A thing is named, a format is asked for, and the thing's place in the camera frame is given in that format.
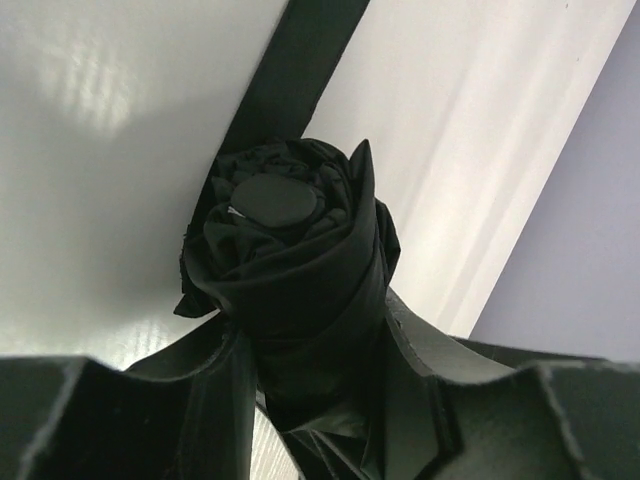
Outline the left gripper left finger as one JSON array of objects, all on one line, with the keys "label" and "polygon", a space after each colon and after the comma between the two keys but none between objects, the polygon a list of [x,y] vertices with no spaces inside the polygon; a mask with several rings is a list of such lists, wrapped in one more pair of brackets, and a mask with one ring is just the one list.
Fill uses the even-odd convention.
[{"label": "left gripper left finger", "polygon": [[5,479],[246,479],[250,345],[208,322],[120,371],[81,356],[1,362]]}]

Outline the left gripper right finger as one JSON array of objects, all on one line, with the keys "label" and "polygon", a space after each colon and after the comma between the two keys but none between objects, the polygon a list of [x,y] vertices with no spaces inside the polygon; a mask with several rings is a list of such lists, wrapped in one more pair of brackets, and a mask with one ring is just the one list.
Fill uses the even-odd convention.
[{"label": "left gripper right finger", "polygon": [[311,387],[364,383],[308,412],[305,479],[635,479],[639,368],[456,340],[394,293],[286,302]]}]

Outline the black folding umbrella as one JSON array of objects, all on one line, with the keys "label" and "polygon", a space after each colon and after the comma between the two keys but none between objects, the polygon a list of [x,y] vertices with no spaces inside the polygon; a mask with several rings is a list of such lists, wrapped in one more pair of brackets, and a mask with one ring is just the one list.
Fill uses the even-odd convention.
[{"label": "black folding umbrella", "polygon": [[209,170],[176,313],[248,338],[266,413],[314,479],[383,473],[380,357],[400,245],[370,144],[304,132],[367,5],[291,1]]}]

